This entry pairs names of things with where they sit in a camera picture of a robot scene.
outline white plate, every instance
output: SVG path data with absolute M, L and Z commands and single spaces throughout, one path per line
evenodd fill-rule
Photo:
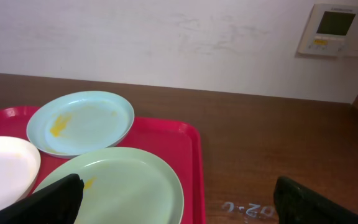
M 28 141 L 0 136 L 0 210 L 27 196 L 40 161 L 39 151 Z
M 179 224 L 183 190 L 173 169 L 159 157 L 126 147 L 80 155 L 54 170 L 38 191 L 68 174 L 85 183 L 76 224 Z

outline plate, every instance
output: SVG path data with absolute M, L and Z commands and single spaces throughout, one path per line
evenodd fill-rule
M 35 192 L 78 174 L 85 183 L 76 224 L 179 224 L 184 197 L 179 178 L 159 157 L 112 147 L 78 156 L 54 170 Z
M 132 105 L 117 94 L 72 93 L 41 107 L 27 125 L 27 137 L 41 151 L 70 159 L 118 144 L 134 116 Z
M 40 161 L 38 149 L 28 141 L 0 136 L 0 210 L 27 196 Z

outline light blue plate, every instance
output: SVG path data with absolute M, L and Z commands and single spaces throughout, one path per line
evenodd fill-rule
M 27 125 L 27 137 L 51 156 L 75 156 L 118 144 L 134 122 L 123 97 L 104 91 L 72 93 L 39 109 Z

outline light green plate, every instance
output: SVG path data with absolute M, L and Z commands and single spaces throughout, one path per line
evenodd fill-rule
M 35 192 L 78 174 L 85 183 L 76 224 L 179 224 L 183 190 L 159 157 L 134 148 L 111 147 L 80 155 L 58 167 Z

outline yellow food stain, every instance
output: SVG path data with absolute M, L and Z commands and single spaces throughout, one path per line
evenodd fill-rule
M 92 187 L 94 180 L 96 180 L 96 177 L 90 178 L 90 180 L 87 180 L 84 184 L 84 190 L 88 190 Z
M 22 157 L 22 154 L 20 154 L 20 153 L 15 153 L 13 156 L 20 159 L 20 158 Z
M 67 115 L 67 116 L 62 116 L 59 115 L 59 117 L 55 120 L 55 122 L 53 123 L 52 127 L 49 129 L 49 131 L 53 134 L 53 136 L 55 137 L 59 137 L 60 132 L 63 131 L 66 126 L 67 126 L 67 122 L 69 122 L 69 120 L 71 120 L 73 116 L 72 115 Z

